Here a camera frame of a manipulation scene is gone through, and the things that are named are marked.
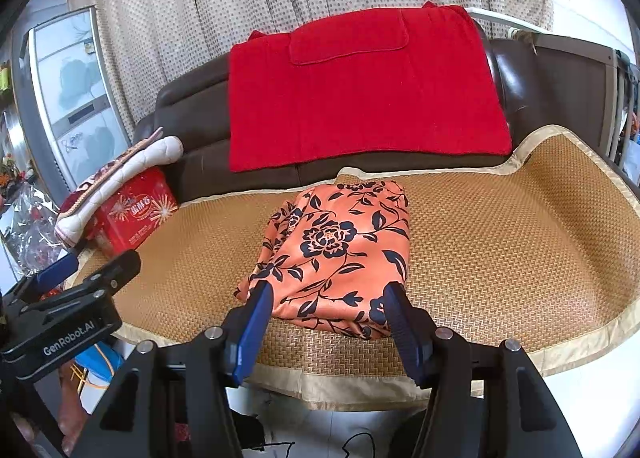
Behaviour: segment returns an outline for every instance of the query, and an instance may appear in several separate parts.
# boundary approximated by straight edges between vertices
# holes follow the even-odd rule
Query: black cable
[[[251,450],[252,451],[264,451],[265,447],[269,447],[269,446],[272,446],[272,445],[289,445],[289,447],[287,447],[287,455],[284,457],[284,458],[289,458],[289,453],[291,451],[291,448],[293,447],[293,444],[295,444],[295,442],[263,443],[258,447],[251,447]]]
[[[372,435],[370,432],[367,432],[367,431],[364,431],[364,432],[361,432],[361,433],[356,433],[356,434],[354,434],[353,436],[350,436],[350,437],[347,439],[347,441],[346,441],[346,442],[343,444],[343,446],[342,446],[342,450],[346,453],[346,454],[344,455],[344,458],[349,458],[349,456],[351,455],[351,453],[345,449],[345,447],[347,447],[347,444],[348,444],[351,440],[353,440],[354,438],[356,438],[357,436],[360,436],[361,434],[366,434],[369,438],[371,438],[371,447],[373,448],[373,456],[372,456],[372,458],[376,458],[376,443],[375,443],[375,442],[374,442],[374,440],[373,440],[373,435]]]

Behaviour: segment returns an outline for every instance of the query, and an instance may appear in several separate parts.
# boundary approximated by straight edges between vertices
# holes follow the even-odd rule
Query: refrigerator door
[[[115,113],[106,108],[80,122],[57,139],[74,181],[79,184],[129,146],[118,131]]]
[[[72,190],[130,145],[103,78],[95,30],[95,11],[88,8],[29,32],[38,113]]]

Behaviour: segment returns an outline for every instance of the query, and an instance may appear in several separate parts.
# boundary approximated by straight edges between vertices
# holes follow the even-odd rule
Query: screw
[[[136,346],[136,349],[139,353],[142,353],[144,355],[145,353],[149,353],[154,349],[154,342],[149,340],[142,341],[138,344],[138,346]]]
[[[207,339],[215,340],[215,339],[220,339],[223,333],[224,333],[224,330],[220,326],[212,326],[211,328],[207,328],[205,330],[204,336]]]
[[[507,339],[504,342],[504,347],[507,348],[510,352],[520,351],[520,343],[516,339]]]
[[[438,339],[448,341],[453,337],[453,331],[451,330],[451,328],[441,326],[440,328],[436,328],[436,337]]]

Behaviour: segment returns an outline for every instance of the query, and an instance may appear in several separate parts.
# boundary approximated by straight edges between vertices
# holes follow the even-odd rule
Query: clear plastic bag
[[[57,261],[63,245],[54,232],[58,207],[33,185],[23,181],[19,186],[2,214],[9,220],[2,237],[20,271],[30,276]]]

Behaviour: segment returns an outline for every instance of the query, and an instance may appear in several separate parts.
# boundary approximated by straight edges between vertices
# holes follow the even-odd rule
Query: white oven mitt
[[[145,169],[155,165],[176,162],[182,156],[182,142],[177,136],[159,138],[159,128],[149,138],[110,162],[94,176],[80,184],[65,203],[56,221],[56,235],[69,248],[82,238],[87,223],[98,207],[107,201],[120,187]]]

